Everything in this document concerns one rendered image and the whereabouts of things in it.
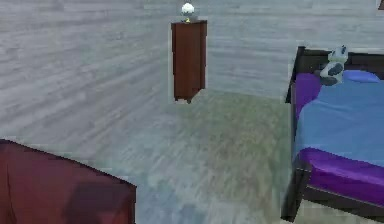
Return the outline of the tall red-brown wooden cabinet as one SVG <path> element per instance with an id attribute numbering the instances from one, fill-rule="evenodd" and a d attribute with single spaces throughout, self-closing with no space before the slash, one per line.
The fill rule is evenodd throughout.
<path id="1" fill-rule="evenodd" d="M 190 104 L 205 88 L 207 21 L 176 22 L 171 30 L 174 99 Z"/>

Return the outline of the white round table lamp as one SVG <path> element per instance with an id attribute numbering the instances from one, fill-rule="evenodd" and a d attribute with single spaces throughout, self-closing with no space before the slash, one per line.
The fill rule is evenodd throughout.
<path id="1" fill-rule="evenodd" d="M 193 15 L 194 11 L 195 11 L 194 6 L 191 3 L 185 3 L 181 7 L 181 13 L 185 17 L 186 23 L 190 22 L 190 17 Z"/>

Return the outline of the black and white plush toy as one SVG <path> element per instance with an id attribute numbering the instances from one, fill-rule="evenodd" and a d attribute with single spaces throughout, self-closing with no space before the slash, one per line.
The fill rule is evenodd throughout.
<path id="1" fill-rule="evenodd" d="M 320 83 L 332 86 L 342 82 L 345 63 L 348 60 L 348 50 L 345 45 L 335 48 L 328 54 L 328 62 L 315 70 L 314 74 L 320 78 Z"/>

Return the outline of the dark bed with blue cover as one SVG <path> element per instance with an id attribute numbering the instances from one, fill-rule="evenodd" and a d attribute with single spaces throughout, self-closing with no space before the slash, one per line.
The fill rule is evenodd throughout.
<path id="1" fill-rule="evenodd" d="M 384 223 L 384 54 L 348 51 L 344 67 L 374 73 L 379 82 L 342 76 L 325 86 L 314 71 L 330 52 L 297 49 L 286 97 L 292 177 L 281 218 L 294 221 L 307 200 Z"/>

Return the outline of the dark red wooden chest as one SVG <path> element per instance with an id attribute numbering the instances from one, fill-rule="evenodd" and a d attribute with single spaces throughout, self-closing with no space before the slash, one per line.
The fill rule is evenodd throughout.
<path id="1" fill-rule="evenodd" d="M 136 186 L 0 139 L 0 224 L 136 224 Z"/>

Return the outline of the blue pillow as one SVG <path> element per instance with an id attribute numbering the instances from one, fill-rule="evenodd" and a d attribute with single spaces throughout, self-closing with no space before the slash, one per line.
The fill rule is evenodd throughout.
<path id="1" fill-rule="evenodd" d="M 343 78 L 362 83 L 377 83 L 380 81 L 376 74 L 363 70 L 345 70 Z"/>

